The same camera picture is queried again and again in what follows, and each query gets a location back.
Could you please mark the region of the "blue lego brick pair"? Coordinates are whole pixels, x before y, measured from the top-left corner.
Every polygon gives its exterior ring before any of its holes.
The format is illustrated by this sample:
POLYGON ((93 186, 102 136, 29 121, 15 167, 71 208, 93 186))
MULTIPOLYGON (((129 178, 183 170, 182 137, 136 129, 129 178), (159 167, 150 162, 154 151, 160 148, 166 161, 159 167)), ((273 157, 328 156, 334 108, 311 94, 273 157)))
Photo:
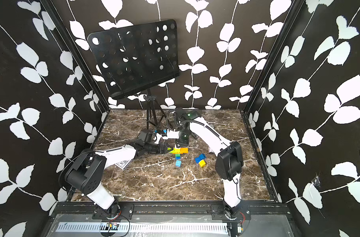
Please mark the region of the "blue lego brick pair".
POLYGON ((204 160, 205 158, 206 158, 206 156, 204 154, 200 154, 194 160, 195 160, 196 163, 199 163, 201 160, 204 160))

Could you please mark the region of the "yellow square lego brick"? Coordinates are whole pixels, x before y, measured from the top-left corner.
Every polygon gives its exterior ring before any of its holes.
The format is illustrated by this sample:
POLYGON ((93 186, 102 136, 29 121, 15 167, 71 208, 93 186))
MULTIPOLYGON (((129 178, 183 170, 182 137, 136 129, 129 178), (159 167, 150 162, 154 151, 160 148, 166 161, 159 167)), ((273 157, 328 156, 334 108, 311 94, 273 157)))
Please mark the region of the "yellow square lego brick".
POLYGON ((204 160, 200 160, 198 164, 200 167, 204 167, 206 165, 206 162, 204 160))

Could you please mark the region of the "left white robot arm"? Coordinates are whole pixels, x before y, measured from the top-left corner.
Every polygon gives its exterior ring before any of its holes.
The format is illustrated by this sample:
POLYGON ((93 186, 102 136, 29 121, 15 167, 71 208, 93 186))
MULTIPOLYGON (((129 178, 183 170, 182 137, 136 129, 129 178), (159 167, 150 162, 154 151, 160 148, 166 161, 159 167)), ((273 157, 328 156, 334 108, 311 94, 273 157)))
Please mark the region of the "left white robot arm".
POLYGON ((116 200, 101 183, 105 169, 120 162, 129 163, 145 154, 162 155, 173 150, 166 142, 160 140, 160 134, 144 129, 136 139, 121 147, 103 151, 85 149, 69 168, 64 169, 63 180, 100 208, 108 210, 116 200))

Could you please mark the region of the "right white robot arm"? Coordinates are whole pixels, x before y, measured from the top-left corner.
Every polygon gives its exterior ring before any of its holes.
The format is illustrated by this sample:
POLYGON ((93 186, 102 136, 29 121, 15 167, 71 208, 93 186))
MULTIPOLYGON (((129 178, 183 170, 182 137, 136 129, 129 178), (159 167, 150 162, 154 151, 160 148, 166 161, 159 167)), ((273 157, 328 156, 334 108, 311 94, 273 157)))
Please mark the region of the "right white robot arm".
POLYGON ((238 215, 242 200, 240 176, 244 166, 240 143, 220 135, 196 110, 186 111, 182 108, 169 110, 166 124, 169 131, 178 134, 175 138, 177 148, 187 147, 192 136, 202 139, 211 148, 216 156, 215 170, 223 180, 224 213, 230 219, 238 215))

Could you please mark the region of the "orange long lego brick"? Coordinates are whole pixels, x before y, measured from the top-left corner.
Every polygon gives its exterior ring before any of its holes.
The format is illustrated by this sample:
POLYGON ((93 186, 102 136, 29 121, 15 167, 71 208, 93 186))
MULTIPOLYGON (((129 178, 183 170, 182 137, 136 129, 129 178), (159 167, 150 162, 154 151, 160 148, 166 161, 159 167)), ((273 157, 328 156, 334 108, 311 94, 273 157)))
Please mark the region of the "orange long lego brick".
POLYGON ((180 148, 180 153, 181 154, 187 154, 188 153, 188 148, 180 148))

